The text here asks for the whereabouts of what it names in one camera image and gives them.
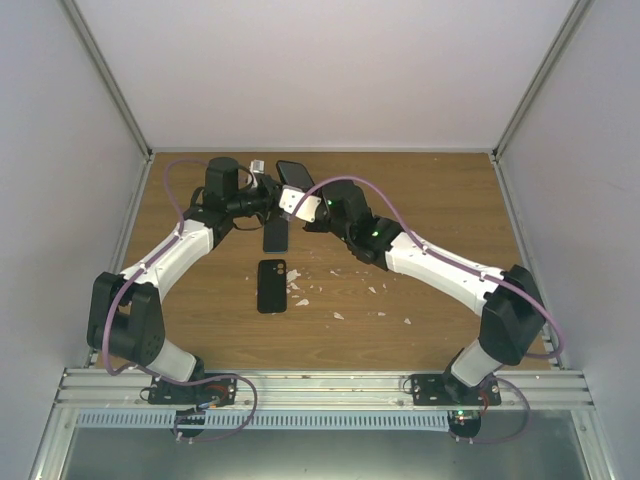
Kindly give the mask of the bare black phone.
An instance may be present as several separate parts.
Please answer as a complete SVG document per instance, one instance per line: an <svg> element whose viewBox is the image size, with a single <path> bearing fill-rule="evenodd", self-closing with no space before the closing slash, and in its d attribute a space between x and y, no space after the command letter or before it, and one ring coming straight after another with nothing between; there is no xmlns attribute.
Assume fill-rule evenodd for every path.
<svg viewBox="0 0 640 480"><path fill-rule="evenodd" d="M277 217L264 226L263 252L268 254L283 254L288 251L289 222Z"/></svg>

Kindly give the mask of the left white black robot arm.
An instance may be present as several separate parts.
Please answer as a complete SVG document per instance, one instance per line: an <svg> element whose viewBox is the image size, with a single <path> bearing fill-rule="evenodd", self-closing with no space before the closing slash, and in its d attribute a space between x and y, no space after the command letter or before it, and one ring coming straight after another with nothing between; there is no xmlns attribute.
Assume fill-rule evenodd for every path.
<svg viewBox="0 0 640 480"><path fill-rule="evenodd" d="M87 343L105 361L117 357L171 382L185 404L203 398L205 378L196 373L197 358L166 334L162 303L171 288L202 257L236 229L238 218L265 223L277 206L280 184L265 172L263 161L240 165L230 157L205 164L204 183L168 236L141 260L118 274L104 272L93 284Z"/></svg>

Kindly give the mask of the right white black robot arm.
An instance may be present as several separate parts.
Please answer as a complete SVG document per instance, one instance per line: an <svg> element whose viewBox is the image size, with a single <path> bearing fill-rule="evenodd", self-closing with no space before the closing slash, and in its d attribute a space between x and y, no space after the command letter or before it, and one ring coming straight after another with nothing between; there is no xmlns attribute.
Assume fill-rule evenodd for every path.
<svg viewBox="0 0 640 480"><path fill-rule="evenodd" d="M464 405L500 367L517 366L547 319L531 273L485 266L426 241L399 215L376 215L351 177L322 182L282 206L307 227L330 232L361 262L419 280L469 308L480 319L478 336L442 375L443 393Z"/></svg>

